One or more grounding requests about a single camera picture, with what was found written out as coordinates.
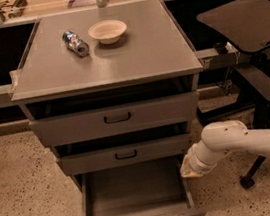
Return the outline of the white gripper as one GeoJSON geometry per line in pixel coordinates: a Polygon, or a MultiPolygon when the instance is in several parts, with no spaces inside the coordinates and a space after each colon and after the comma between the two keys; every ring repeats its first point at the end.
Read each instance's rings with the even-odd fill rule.
{"type": "Polygon", "coordinates": [[[192,145],[183,158],[183,169],[180,174],[183,178],[198,178],[208,174],[216,168],[215,153],[204,144],[192,145]]]}

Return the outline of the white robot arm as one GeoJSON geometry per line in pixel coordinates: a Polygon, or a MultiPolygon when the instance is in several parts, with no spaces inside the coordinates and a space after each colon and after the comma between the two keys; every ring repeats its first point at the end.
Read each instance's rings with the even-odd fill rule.
{"type": "Polygon", "coordinates": [[[270,129],[248,129],[241,121],[208,124],[201,139],[188,149],[180,167],[184,178],[203,177],[216,168],[217,162],[236,151],[270,157],[270,129]]]}

